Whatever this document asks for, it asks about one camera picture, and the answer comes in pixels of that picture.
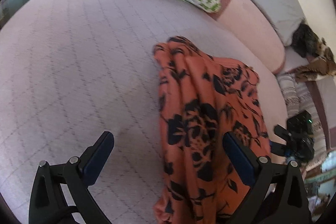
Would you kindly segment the person's right hand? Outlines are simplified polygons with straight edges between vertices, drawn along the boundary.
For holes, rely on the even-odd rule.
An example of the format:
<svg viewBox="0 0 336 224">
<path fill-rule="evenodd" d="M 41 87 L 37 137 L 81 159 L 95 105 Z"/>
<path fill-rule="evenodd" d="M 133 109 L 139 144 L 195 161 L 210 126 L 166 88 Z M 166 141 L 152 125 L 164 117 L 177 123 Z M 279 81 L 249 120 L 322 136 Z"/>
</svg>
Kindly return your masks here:
<svg viewBox="0 0 336 224">
<path fill-rule="evenodd" d="M 308 162 L 301 162 L 299 165 L 299 170 L 302 176 L 302 180 L 304 181 L 307 175 L 307 166 Z"/>
</svg>

